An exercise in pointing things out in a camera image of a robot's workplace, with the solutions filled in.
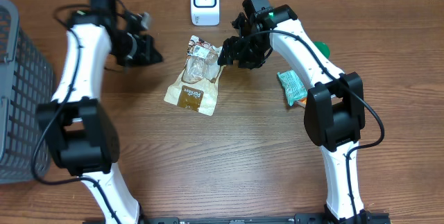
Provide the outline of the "teal tissue packet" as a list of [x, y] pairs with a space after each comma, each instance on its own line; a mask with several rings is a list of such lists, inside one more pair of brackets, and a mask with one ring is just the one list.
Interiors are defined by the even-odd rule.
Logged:
[[277, 73], [277, 78], [281, 83], [289, 106], [298, 105], [296, 101], [307, 98], [307, 90], [294, 70]]

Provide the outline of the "beige brown snack pouch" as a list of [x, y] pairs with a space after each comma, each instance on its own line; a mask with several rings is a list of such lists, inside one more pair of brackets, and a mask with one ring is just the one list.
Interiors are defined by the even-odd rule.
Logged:
[[191, 36], [185, 66], [174, 84], [168, 87], [164, 101], [212, 116], [223, 71], [218, 64], [222, 50], [221, 46], [215, 47], [195, 35]]

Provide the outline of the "green lid seasoning jar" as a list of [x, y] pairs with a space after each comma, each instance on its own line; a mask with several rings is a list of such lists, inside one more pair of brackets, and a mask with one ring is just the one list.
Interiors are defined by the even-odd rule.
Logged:
[[324, 42], [314, 42], [316, 48], [328, 59], [330, 57], [330, 49]]

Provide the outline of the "orange white snack packet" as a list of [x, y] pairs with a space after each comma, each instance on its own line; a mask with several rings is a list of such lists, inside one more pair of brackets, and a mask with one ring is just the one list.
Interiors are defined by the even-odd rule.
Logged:
[[306, 107], [307, 99], [306, 99], [306, 98], [302, 98], [302, 99], [296, 101], [296, 103], [297, 103], [299, 106], [301, 106], [301, 107]]

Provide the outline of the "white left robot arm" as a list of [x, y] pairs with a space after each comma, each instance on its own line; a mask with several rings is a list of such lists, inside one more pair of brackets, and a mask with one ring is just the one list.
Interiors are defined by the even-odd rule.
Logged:
[[67, 169], [69, 179], [47, 181], [37, 173], [37, 158], [31, 174], [41, 184], [56, 186], [82, 182], [93, 195], [104, 223], [146, 223], [140, 203], [130, 193], [118, 165], [119, 136], [100, 102], [106, 59], [117, 64], [143, 67], [163, 61], [146, 34], [150, 15], [128, 9], [118, 12], [121, 0], [89, 0], [71, 4], [67, 30], [67, 55], [62, 77], [50, 102], [36, 109], [42, 136], [38, 147], [47, 145], [55, 165]]

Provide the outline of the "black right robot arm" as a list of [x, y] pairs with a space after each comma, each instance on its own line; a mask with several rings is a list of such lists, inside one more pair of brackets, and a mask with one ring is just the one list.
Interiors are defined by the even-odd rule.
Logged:
[[232, 22], [237, 36], [223, 43], [218, 64], [260, 68], [271, 51], [278, 52], [307, 90], [304, 126], [320, 148], [327, 179], [326, 223], [366, 223], [369, 215], [357, 186], [358, 147], [365, 126], [363, 85], [356, 73], [333, 65], [306, 34], [288, 5], [274, 8], [268, 0], [244, 0]]

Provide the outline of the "white barcode scanner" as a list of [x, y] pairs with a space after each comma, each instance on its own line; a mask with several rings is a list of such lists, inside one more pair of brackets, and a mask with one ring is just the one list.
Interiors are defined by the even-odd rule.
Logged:
[[195, 26], [217, 26], [220, 0], [190, 0], [191, 21]]

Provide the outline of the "dark grey mesh basket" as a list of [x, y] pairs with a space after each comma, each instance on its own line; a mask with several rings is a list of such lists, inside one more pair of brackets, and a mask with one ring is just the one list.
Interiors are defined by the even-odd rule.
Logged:
[[41, 136], [35, 111], [51, 100], [54, 81], [51, 65], [20, 27], [17, 7], [1, 0], [1, 184], [33, 179]]

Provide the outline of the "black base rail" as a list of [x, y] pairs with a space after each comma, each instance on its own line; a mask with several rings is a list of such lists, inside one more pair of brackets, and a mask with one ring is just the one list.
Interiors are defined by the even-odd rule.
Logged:
[[[145, 218], [145, 224], [321, 224], [334, 223], [324, 214], [295, 214], [294, 216], [252, 217], [252, 218]], [[366, 212], [361, 215], [360, 223], [390, 224], [388, 214]]]

